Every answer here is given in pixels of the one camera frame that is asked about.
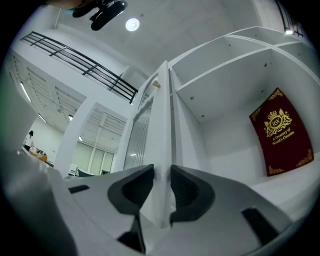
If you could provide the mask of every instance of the railing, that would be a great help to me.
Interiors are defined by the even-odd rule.
[[[65,64],[79,71],[83,76],[93,79],[100,85],[107,86],[109,91],[129,100],[130,104],[138,92],[131,84],[98,62],[50,37],[33,31],[23,37],[21,41],[48,53],[50,57],[64,61]]]
[[[296,22],[288,13],[288,11],[283,7],[283,5],[278,1],[275,0],[276,5],[278,6],[278,9],[281,14],[281,19],[283,23],[284,32],[289,32],[291,34],[291,31],[293,31],[294,35],[297,35],[298,37],[304,37],[303,28],[300,25],[299,22]]]

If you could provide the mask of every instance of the white shelf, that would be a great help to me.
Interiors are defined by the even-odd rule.
[[[297,58],[320,78],[319,57],[316,50],[310,45],[303,42],[291,42],[276,46]]]
[[[200,123],[250,105],[266,96],[271,53],[261,49],[212,68],[177,93]]]
[[[259,42],[222,36],[192,51],[172,69],[183,85],[216,66],[264,47]]]
[[[242,29],[230,33],[229,35],[251,38],[262,42],[266,42],[270,45],[298,42],[298,39],[296,39],[290,34],[285,34],[283,32],[259,26]]]

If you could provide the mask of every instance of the ceiling light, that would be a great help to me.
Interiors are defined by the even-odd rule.
[[[21,85],[21,87],[22,87],[22,90],[24,91],[24,94],[26,95],[26,97],[28,98],[28,100],[31,102],[31,99],[30,99],[28,93],[26,92],[26,89],[25,89],[24,84],[23,84],[22,82],[20,82],[20,85]]]
[[[136,18],[131,18],[125,23],[125,28],[129,31],[135,31],[139,28],[140,22]]]
[[[38,116],[42,119],[42,121],[44,121],[45,123],[47,122],[40,114],[38,114]]]

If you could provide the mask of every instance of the black slot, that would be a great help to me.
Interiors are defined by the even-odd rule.
[[[87,185],[79,185],[79,186],[69,187],[69,191],[71,194],[78,193],[80,191],[84,191],[84,190],[88,190],[88,189],[90,189],[90,187],[88,187]]]
[[[242,215],[245,217],[263,246],[278,236],[279,233],[257,209],[245,209],[242,211]]]

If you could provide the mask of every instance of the white ceiling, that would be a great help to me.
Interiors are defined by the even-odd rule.
[[[12,75],[22,81],[34,110],[41,114],[55,129],[65,132],[85,97],[68,88],[47,82],[45,76],[37,74],[33,67],[15,54],[9,54]],[[81,132],[83,143],[101,150],[116,152],[124,131],[125,122],[104,112],[97,105]]]
[[[127,0],[128,7],[99,31],[91,30],[91,11],[81,18],[62,11],[59,24],[106,44],[131,61],[142,63],[151,75],[163,61],[225,34],[259,26],[252,0]],[[138,30],[126,21],[137,18]]]

